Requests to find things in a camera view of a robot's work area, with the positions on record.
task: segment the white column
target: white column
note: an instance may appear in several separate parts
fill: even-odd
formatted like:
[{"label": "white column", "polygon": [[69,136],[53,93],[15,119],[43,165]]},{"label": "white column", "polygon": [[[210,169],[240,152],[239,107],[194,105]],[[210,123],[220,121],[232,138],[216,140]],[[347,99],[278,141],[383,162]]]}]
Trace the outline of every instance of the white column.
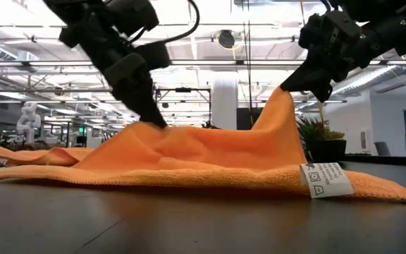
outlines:
[{"label": "white column", "polygon": [[211,90],[212,122],[215,127],[235,130],[237,127],[238,75],[233,72],[216,73]]}]

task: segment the white robot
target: white robot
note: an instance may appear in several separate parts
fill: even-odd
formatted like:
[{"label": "white robot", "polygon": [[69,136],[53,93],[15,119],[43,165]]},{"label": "white robot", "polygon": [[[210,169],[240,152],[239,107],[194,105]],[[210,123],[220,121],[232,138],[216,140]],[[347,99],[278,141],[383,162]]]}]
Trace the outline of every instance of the white robot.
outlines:
[{"label": "white robot", "polygon": [[37,103],[26,102],[25,106],[21,108],[21,117],[17,122],[17,143],[22,143],[26,140],[26,143],[30,144],[34,142],[34,128],[39,128],[41,125],[41,119],[38,114],[35,113],[37,109]]}]

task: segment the plant pot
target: plant pot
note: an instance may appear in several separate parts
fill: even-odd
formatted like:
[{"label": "plant pot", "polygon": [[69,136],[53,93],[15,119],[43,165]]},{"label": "plant pot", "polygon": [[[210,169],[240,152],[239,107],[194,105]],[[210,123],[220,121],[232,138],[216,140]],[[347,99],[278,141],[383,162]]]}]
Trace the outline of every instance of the plant pot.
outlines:
[{"label": "plant pot", "polygon": [[339,162],[344,158],[346,140],[321,140],[306,144],[313,162]]}]

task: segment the black device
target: black device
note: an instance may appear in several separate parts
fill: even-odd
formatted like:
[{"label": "black device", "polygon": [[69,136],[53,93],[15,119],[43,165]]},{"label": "black device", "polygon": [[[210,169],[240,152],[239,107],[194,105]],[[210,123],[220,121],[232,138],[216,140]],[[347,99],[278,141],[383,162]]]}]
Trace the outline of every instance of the black device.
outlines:
[{"label": "black device", "polygon": [[[67,24],[59,39],[70,48],[80,45],[112,87],[112,95],[140,115],[141,121],[165,127],[153,100],[150,70],[169,66],[167,42],[190,35],[199,24],[199,11],[193,0],[196,21],[182,35],[138,47],[133,42],[143,32],[159,24],[148,0],[44,0]],[[131,40],[126,39],[139,31]]]},{"label": "black device", "polygon": [[[327,8],[301,29],[299,45],[308,49],[304,63],[281,85],[287,91],[312,91],[326,101],[330,82],[347,78],[354,68],[395,49],[406,54],[406,0],[321,0]],[[358,26],[355,21],[367,22]]]}]

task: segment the chair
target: chair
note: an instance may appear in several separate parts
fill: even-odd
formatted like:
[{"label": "chair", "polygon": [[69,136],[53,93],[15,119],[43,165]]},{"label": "chair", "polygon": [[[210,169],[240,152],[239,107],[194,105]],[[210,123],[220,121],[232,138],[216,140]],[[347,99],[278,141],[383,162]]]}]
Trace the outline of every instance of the chair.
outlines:
[{"label": "chair", "polygon": [[391,156],[386,142],[374,142],[374,145],[380,156]]}]

